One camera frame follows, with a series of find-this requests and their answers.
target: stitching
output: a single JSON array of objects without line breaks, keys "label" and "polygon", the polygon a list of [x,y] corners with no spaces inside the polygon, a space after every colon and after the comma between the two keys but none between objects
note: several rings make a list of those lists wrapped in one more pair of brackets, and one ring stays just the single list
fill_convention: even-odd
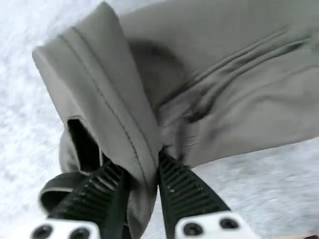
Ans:
[{"label": "stitching", "polygon": [[83,66],[84,70],[86,71],[86,73],[90,76],[92,82],[94,83],[99,95],[102,97],[104,103],[106,104],[106,106],[109,108],[109,110],[112,112],[112,114],[115,116],[115,118],[118,120],[118,122],[120,123],[120,126],[121,128],[123,129],[127,139],[129,140],[130,142],[130,145],[131,147],[133,148],[133,151],[134,151],[134,155],[135,155],[135,158],[138,160],[138,164],[139,164],[139,167],[142,171],[142,175],[143,175],[143,179],[144,179],[144,182],[146,184],[146,187],[147,189],[149,190],[149,185],[148,185],[148,182],[146,180],[146,176],[144,174],[144,171],[143,171],[143,168],[142,168],[142,165],[141,165],[141,162],[140,162],[140,158],[138,156],[138,153],[137,153],[137,150],[135,149],[135,146],[133,145],[133,142],[132,142],[132,139],[131,137],[129,136],[128,132],[126,131],[124,125],[122,124],[122,122],[120,121],[118,115],[114,112],[113,108],[110,106],[110,104],[105,100],[104,98],[104,95],[102,94],[101,92],[101,89],[98,87],[97,83],[95,82],[95,79],[93,78],[93,76],[90,74],[90,72],[88,71],[86,65],[84,64],[84,62],[82,61],[82,59],[80,58],[80,56],[77,54],[77,52],[75,51],[75,49],[72,47],[72,45],[70,44],[70,42],[63,36],[63,35],[59,35],[60,39],[66,44],[66,46],[72,51],[72,53],[74,54],[74,56],[77,58],[77,60],[79,61],[79,63],[81,63],[81,65]]},{"label": "stitching", "polygon": [[186,81],[184,84],[182,84],[176,91],[172,92],[169,96],[167,96],[165,99],[163,99],[159,105],[157,106],[158,109],[160,109],[162,106],[166,105],[168,102],[172,101],[175,99],[177,96],[179,96],[181,93],[189,90],[191,87],[194,85],[198,84],[202,80],[204,80],[207,76],[209,76],[212,72],[215,70],[223,67],[224,65],[228,64],[234,59],[237,59],[238,57],[247,54],[249,51],[256,49],[260,45],[267,43],[279,36],[284,35],[287,33],[288,27],[285,26],[281,28],[280,30],[277,30],[273,33],[271,33],[268,36],[263,37],[262,39],[255,41],[251,43],[250,45],[236,51],[235,53],[232,53],[231,55],[225,56],[223,59],[219,60],[215,64],[209,66],[206,68],[206,70],[202,71],[201,73],[198,73],[197,76],[194,76],[192,79]]},{"label": "stitching", "polygon": [[[97,57],[97,55],[95,54],[95,52],[93,51],[93,49],[91,48],[90,44],[87,42],[87,40],[85,39],[85,37],[82,35],[82,33],[80,32],[80,30],[79,30],[78,28],[76,28],[76,27],[72,27],[72,30],[73,30],[75,33],[77,33],[77,34],[79,35],[79,37],[83,40],[83,42],[87,45],[88,49],[91,51],[92,55],[93,55],[94,58],[97,60],[97,62],[99,63],[100,67],[102,68],[102,70],[103,70],[105,76],[107,77],[106,70],[104,69],[104,67],[103,67],[103,65],[102,65],[102,63],[101,63],[101,61],[100,61],[100,59]],[[135,125],[137,126],[137,128],[138,128],[138,129],[140,130],[140,132],[142,133],[142,136],[143,136],[144,140],[146,141],[146,145],[147,145],[147,147],[149,148],[149,151],[151,152],[151,158],[152,158],[152,161],[153,161],[154,166],[155,166],[155,168],[156,168],[157,165],[156,165],[156,162],[155,162],[155,159],[154,159],[154,156],[153,156],[154,154],[153,154],[153,151],[152,151],[152,148],[151,148],[151,146],[150,146],[150,143],[149,143],[148,139],[146,138],[144,132],[143,132],[143,131],[141,130],[141,128],[140,128],[140,125],[137,124],[135,118],[131,115],[131,112],[130,112],[128,109],[127,109],[127,112],[129,113],[129,115],[130,115],[131,118],[133,119],[133,122],[135,123]]]}]

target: metal rivet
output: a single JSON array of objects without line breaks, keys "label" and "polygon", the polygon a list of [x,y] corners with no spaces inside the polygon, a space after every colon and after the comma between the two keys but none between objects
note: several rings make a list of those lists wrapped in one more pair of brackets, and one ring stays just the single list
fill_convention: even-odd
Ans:
[{"label": "metal rivet", "polygon": [[38,227],[32,234],[33,239],[46,239],[52,233],[52,227],[50,225],[42,225]]},{"label": "metal rivet", "polygon": [[196,223],[189,223],[185,225],[184,233],[187,236],[197,236],[203,233],[203,229]]},{"label": "metal rivet", "polygon": [[235,229],[239,227],[238,223],[235,220],[230,218],[222,219],[220,221],[220,225],[224,229]]},{"label": "metal rivet", "polygon": [[70,236],[70,239],[88,239],[90,232],[85,228],[78,228],[74,230]]}]

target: gray carpet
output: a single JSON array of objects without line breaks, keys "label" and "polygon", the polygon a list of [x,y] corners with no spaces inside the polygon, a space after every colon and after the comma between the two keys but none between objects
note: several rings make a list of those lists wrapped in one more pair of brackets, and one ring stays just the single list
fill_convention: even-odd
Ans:
[{"label": "gray carpet", "polygon": [[[0,1],[0,238],[8,238],[6,235],[20,225],[44,218],[37,204],[38,192],[47,180],[60,173],[57,157],[62,124],[33,64],[31,51],[85,16],[100,1]],[[125,13],[153,1],[108,2],[116,12]],[[215,171],[222,176],[214,179],[205,167],[195,171],[265,238],[314,232],[319,225],[318,206],[313,205],[319,196],[318,145],[319,138],[235,156],[227,163],[218,160]],[[289,172],[285,171],[287,165],[291,165]],[[260,172],[264,166],[276,170],[266,175]],[[249,175],[251,168],[254,175]],[[290,186],[286,191],[280,187],[281,180]],[[301,188],[306,189],[302,191],[306,195],[298,197]],[[265,197],[263,201],[258,199],[260,193]],[[278,203],[276,198],[284,193]],[[287,208],[281,209],[283,202]],[[164,238],[159,202],[155,212],[146,239]],[[291,218],[300,219],[290,222]],[[287,223],[277,227],[275,220]]]}]

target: white surface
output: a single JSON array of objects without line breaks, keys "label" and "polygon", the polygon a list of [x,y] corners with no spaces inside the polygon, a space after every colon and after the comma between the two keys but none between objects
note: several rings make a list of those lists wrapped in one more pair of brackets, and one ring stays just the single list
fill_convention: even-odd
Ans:
[{"label": "white surface", "polygon": [[99,228],[93,222],[58,219],[46,219],[37,223],[23,224],[9,236],[12,239],[32,239],[34,231],[42,225],[52,227],[52,232],[47,239],[69,239],[69,236],[78,228],[85,228],[90,232],[88,239],[101,239]]},{"label": "white surface", "polygon": [[[234,220],[238,228],[222,228],[220,221],[223,219]],[[196,236],[185,235],[184,227],[190,223],[200,225],[203,233]],[[178,221],[175,228],[176,239],[260,239],[240,215],[230,211],[183,218]]]}]

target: black ridged plastic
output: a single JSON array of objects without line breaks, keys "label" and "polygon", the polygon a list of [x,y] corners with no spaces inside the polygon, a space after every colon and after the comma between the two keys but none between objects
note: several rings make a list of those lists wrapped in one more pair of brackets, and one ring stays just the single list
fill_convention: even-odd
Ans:
[{"label": "black ridged plastic", "polygon": [[107,160],[66,196],[48,217],[91,221],[99,226],[101,239],[120,239],[130,191],[128,181],[128,173]]},{"label": "black ridged plastic", "polygon": [[164,151],[159,154],[159,189],[168,239],[174,239],[175,226],[184,217],[230,210],[196,174]]}]

